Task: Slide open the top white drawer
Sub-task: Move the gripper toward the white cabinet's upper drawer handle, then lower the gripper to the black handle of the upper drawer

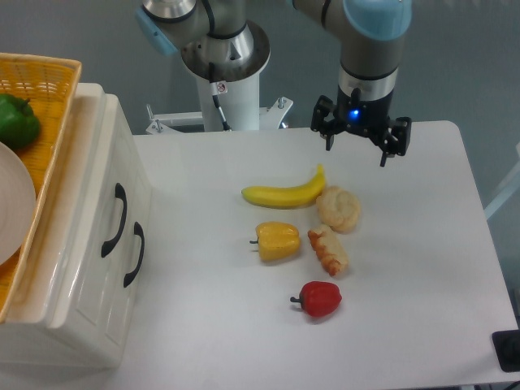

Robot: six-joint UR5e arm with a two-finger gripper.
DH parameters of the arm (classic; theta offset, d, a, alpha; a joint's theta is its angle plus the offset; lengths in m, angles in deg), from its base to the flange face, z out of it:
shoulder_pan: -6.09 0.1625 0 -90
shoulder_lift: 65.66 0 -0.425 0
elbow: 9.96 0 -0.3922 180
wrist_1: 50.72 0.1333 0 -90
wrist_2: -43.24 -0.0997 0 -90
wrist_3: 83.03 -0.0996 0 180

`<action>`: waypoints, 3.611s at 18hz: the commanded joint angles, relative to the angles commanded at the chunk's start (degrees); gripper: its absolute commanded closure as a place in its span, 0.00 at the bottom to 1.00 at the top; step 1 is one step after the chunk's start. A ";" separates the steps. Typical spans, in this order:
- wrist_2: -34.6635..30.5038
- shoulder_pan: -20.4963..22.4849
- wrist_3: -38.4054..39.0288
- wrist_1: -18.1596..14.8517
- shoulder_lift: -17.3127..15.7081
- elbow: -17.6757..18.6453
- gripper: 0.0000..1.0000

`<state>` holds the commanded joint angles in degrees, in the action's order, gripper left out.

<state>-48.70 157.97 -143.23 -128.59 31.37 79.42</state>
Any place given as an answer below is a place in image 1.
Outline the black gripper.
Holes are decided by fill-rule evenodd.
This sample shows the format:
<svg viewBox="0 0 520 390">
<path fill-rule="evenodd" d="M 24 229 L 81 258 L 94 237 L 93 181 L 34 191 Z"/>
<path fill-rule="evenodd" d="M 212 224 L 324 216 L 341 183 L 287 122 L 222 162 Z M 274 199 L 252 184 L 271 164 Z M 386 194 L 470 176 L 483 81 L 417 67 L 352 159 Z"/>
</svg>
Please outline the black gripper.
<svg viewBox="0 0 520 390">
<path fill-rule="evenodd" d="M 379 141 L 382 151 L 379 165 L 385 167 L 389 158 L 404 156 L 410 144 L 412 119 L 388 118 L 393 91 L 377 100 L 362 100 L 360 93 L 351 97 L 338 89 L 336 105 L 324 95 L 314 105 L 310 129 L 318 132 L 331 151 L 336 134 L 348 132 Z"/>
</svg>

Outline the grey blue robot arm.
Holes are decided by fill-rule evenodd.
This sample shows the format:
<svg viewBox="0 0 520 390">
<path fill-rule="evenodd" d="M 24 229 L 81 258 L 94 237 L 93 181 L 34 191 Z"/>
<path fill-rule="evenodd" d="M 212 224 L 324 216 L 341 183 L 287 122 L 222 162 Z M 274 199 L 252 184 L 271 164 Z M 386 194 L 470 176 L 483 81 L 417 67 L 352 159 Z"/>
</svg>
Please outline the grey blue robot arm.
<svg viewBox="0 0 520 390">
<path fill-rule="evenodd" d="M 336 99 L 320 97 L 310 127 L 332 146 L 348 132 L 368 138 L 383 158 L 402 156 L 411 121 L 388 111 L 412 11 L 408 1 L 295 1 L 340 43 Z M 271 48 L 242 1 L 144 1 L 136 20 L 161 54 L 180 54 L 197 82 L 207 132 L 275 127 L 262 114 L 259 76 Z"/>
</svg>

